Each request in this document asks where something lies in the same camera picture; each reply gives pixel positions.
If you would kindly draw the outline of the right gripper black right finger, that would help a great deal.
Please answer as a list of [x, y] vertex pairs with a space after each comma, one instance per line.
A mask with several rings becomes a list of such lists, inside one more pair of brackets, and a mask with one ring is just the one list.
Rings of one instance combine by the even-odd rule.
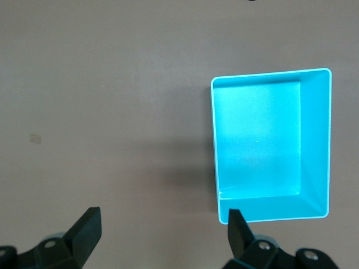
[[337, 267], [326, 253], [318, 249], [300, 248], [293, 256], [272, 238], [254, 235], [240, 210], [229, 210], [227, 235], [233, 258], [224, 268]]

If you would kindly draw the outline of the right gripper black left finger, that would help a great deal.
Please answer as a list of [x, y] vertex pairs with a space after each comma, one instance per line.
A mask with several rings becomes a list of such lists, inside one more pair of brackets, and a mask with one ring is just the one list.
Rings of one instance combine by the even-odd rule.
[[65, 233], [48, 236], [18, 253], [1, 246], [1, 268], [83, 268], [100, 241], [100, 208], [90, 207]]

